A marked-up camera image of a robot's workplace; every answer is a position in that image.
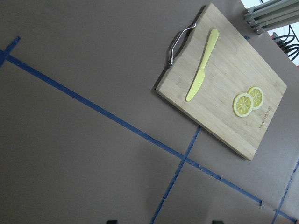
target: black object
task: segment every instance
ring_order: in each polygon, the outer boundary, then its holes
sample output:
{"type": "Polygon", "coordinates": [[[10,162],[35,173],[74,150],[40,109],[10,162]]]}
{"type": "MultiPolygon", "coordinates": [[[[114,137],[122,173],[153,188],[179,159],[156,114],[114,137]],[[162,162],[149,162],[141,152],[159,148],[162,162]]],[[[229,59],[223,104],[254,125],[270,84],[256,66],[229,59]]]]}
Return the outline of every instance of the black object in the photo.
{"type": "Polygon", "coordinates": [[[214,221],[213,220],[212,224],[224,224],[224,222],[223,221],[214,221]]]}
{"type": "Polygon", "coordinates": [[[108,220],[106,224],[117,224],[117,220],[108,220]]]}
{"type": "Polygon", "coordinates": [[[283,35],[283,36],[277,36],[277,34],[274,32],[273,33],[273,40],[275,41],[275,43],[280,47],[280,49],[287,54],[287,56],[290,58],[291,61],[293,61],[298,55],[299,55],[299,44],[291,44],[288,45],[289,43],[292,43],[292,41],[297,37],[294,34],[290,34],[290,30],[291,30],[291,26],[289,25],[289,34],[288,35],[283,35]]]}

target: plastic knife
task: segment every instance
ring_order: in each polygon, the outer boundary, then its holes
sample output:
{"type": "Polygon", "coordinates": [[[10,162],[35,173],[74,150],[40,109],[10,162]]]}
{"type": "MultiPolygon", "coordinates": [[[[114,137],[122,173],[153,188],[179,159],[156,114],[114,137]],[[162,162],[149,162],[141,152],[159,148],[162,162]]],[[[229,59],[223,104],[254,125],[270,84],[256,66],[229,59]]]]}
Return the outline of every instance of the plastic knife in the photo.
{"type": "Polygon", "coordinates": [[[207,63],[207,61],[212,53],[212,50],[214,49],[214,46],[218,40],[218,36],[219,36],[218,30],[212,29],[212,31],[209,35],[209,39],[206,44],[206,49],[205,49],[204,55],[202,57],[199,69],[198,69],[197,73],[195,74],[195,78],[190,86],[190,89],[189,89],[187,95],[186,95],[185,100],[187,102],[189,102],[195,96],[195,94],[201,87],[202,82],[204,81],[205,66],[206,66],[206,63],[207,63]]]}

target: blue tape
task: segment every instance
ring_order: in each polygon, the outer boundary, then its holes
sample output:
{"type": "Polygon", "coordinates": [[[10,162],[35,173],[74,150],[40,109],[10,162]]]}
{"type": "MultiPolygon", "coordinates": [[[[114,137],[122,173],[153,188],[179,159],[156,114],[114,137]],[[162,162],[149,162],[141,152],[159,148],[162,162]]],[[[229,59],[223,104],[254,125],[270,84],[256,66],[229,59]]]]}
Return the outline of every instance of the blue tape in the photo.
{"type": "Polygon", "coordinates": [[[284,195],[282,196],[282,198],[281,198],[281,200],[280,200],[279,206],[278,206],[278,208],[277,208],[277,210],[276,210],[276,212],[275,212],[275,215],[274,215],[274,217],[273,217],[273,220],[272,220],[272,223],[271,223],[271,224],[274,224],[274,223],[275,223],[275,220],[276,220],[276,218],[277,218],[277,215],[278,215],[278,213],[280,212],[280,209],[281,209],[282,204],[284,203],[285,196],[286,196],[286,194],[288,193],[289,187],[290,187],[291,182],[292,182],[292,178],[294,177],[295,172],[296,172],[298,166],[299,166],[299,159],[298,159],[298,161],[297,161],[297,163],[296,163],[296,165],[295,165],[295,167],[294,167],[294,169],[293,169],[293,173],[292,173],[292,175],[291,175],[291,177],[290,177],[290,180],[289,180],[289,182],[288,182],[288,184],[287,184],[287,186],[286,186],[286,188],[285,188],[285,193],[284,193],[284,195]]]}
{"type": "Polygon", "coordinates": [[[217,175],[216,173],[212,172],[211,170],[205,168],[205,167],[200,167],[199,168],[201,171],[205,172],[206,174],[216,178],[217,180],[220,180],[221,177],[219,175],[217,175]]]}
{"type": "Polygon", "coordinates": [[[158,207],[157,207],[157,209],[156,209],[156,211],[155,211],[155,213],[154,213],[154,215],[153,215],[153,217],[152,217],[152,219],[151,219],[151,221],[150,221],[150,224],[153,224],[153,223],[155,222],[155,219],[156,219],[157,215],[159,214],[159,212],[160,212],[160,210],[161,210],[161,208],[162,208],[162,205],[163,205],[165,199],[166,199],[167,196],[169,195],[169,192],[170,192],[170,190],[171,190],[171,188],[172,188],[174,182],[176,181],[176,179],[177,179],[177,177],[178,177],[178,175],[179,175],[179,172],[181,171],[181,169],[182,169],[182,167],[183,167],[183,165],[184,165],[184,163],[185,163],[185,161],[186,161],[186,159],[187,159],[187,156],[189,155],[189,153],[190,153],[190,151],[191,151],[191,148],[192,148],[192,146],[193,146],[193,144],[194,144],[194,142],[195,142],[195,140],[196,140],[196,137],[197,137],[197,135],[198,135],[200,129],[201,129],[201,127],[198,126],[197,129],[196,129],[196,131],[195,131],[195,134],[194,134],[194,136],[192,137],[192,139],[191,139],[191,141],[190,141],[190,144],[189,144],[189,146],[188,146],[188,148],[187,148],[187,150],[186,150],[186,152],[185,152],[185,154],[184,154],[184,157],[182,158],[181,162],[179,163],[178,168],[177,168],[177,170],[176,170],[176,172],[175,172],[175,174],[174,174],[172,180],[170,181],[170,183],[169,183],[169,185],[168,185],[168,187],[167,187],[167,189],[166,189],[166,192],[164,193],[163,198],[162,198],[162,200],[160,201],[160,204],[158,205],[158,207]]]}
{"type": "Polygon", "coordinates": [[[17,43],[19,42],[20,37],[17,36],[6,48],[4,51],[0,51],[1,55],[0,55],[0,68],[3,65],[5,59],[7,58],[7,56],[9,56],[10,52],[14,49],[14,47],[17,45],[17,43]]]}
{"type": "Polygon", "coordinates": [[[150,141],[151,143],[155,144],[156,146],[159,146],[160,148],[166,150],[167,152],[171,153],[172,155],[182,159],[183,155],[174,149],[168,147],[167,145],[163,144],[162,142],[150,137],[148,134],[144,133],[143,131],[139,130],[138,128],[132,126],[131,124],[127,123],[126,121],[120,119],[119,117],[115,116],[114,114],[106,111],[102,107],[96,105],[95,103],[91,102],[90,100],[84,98],[83,96],[80,96],[79,94],[75,93],[74,91],[70,90],[69,88],[65,87],[64,85],[61,85],[60,83],[56,82],[55,80],[49,78],[48,76],[42,74],[41,72],[35,70],[34,68],[26,65],[25,63],[21,62],[20,60],[16,59],[12,56],[7,56],[6,59],[12,63],[18,66],[19,68],[25,70],[26,72],[32,74],[33,76],[43,80],[47,84],[55,87],[56,89],[64,92],[65,94],[69,95],[70,97],[76,99],[77,101],[85,104],[86,106],[94,109],[95,111],[99,112],[100,114],[106,116],[107,118],[115,121],[116,123],[122,125],[123,127],[127,128],[128,130],[138,134],[139,136],[143,137],[144,139],[150,141]]]}
{"type": "Polygon", "coordinates": [[[281,216],[283,216],[283,217],[285,217],[285,218],[287,218],[287,219],[289,219],[289,220],[291,220],[292,222],[297,222],[297,220],[295,219],[295,218],[292,218],[292,217],[290,217],[290,216],[288,216],[287,214],[285,214],[284,212],[282,212],[282,211],[278,211],[278,210],[274,210],[275,212],[277,211],[277,213],[279,214],[279,215],[281,215],[281,216]]]}
{"type": "Polygon", "coordinates": [[[258,197],[252,195],[251,193],[249,193],[249,192],[243,190],[242,188],[239,188],[238,186],[234,185],[233,183],[229,182],[228,180],[221,179],[220,181],[221,181],[222,183],[224,183],[224,184],[230,186],[231,188],[233,188],[233,189],[239,191],[240,193],[246,195],[247,197],[249,197],[249,198],[255,200],[256,202],[258,202],[258,203],[260,204],[260,206],[263,205],[263,201],[262,201],[261,199],[259,199],[258,197]]]}
{"type": "Polygon", "coordinates": [[[258,202],[261,206],[262,206],[262,200],[259,199],[258,197],[252,195],[251,193],[243,190],[242,188],[239,188],[238,186],[236,186],[235,184],[229,182],[228,180],[225,180],[225,179],[222,179],[219,175],[217,175],[216,173],[212,172],[211,170],[205,168],[205,167],[202,167],[200,166],[198,163],[190,160],[189,158],[186,159],[186,162],[191,164],[192,166],[196,167],[197,169],[201,170],[202,172],[214,177],[215,179],[221,181],[222,183],[230,186],[231,188],[239,191],[240,193],[244,194],[245,196],[253,199],[254,201],[258,202]]]}

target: brand logo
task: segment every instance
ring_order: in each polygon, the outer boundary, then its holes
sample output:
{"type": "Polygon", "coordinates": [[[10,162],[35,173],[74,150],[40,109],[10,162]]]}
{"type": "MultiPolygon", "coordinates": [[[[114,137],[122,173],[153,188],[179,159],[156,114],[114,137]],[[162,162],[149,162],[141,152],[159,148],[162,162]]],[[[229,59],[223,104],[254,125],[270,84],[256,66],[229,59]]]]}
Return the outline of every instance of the brand logo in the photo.
{"type": "Polygon", "coordinates": [[[272,109],[272,108],[269,106],[269,107],[268,107],[268,110],[266,111],[265,116],[263,117],[262,123],[261,123],[260,126],[259,126],[260,129],[263,127],[263,124],[265,123],[265,121],[266,121],[266,119],[267,119],[267,117],[268,117],[268,115],[269,115],[271,109],[272,109]]]}

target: cutting board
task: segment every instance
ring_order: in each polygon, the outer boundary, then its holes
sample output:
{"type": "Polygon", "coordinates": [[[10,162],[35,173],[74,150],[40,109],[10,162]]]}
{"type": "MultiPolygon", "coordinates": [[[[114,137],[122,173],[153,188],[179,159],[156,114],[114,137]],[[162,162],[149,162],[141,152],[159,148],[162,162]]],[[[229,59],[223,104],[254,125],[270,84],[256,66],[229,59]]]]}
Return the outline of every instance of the cutting board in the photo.
{"type": "Polygon", "coordinates": [[[286,85],[213,4],[205,7],[196,23],[156,91],[242,157],[252,160],[286,85]],[[213,28],[219,31],[219,38],[206,64],[205,79],[194,98],[186,102],[213,28]],[[236,116],[235,96],[253,86],[263,90],[263,105],[247,117],[236,116]]]}

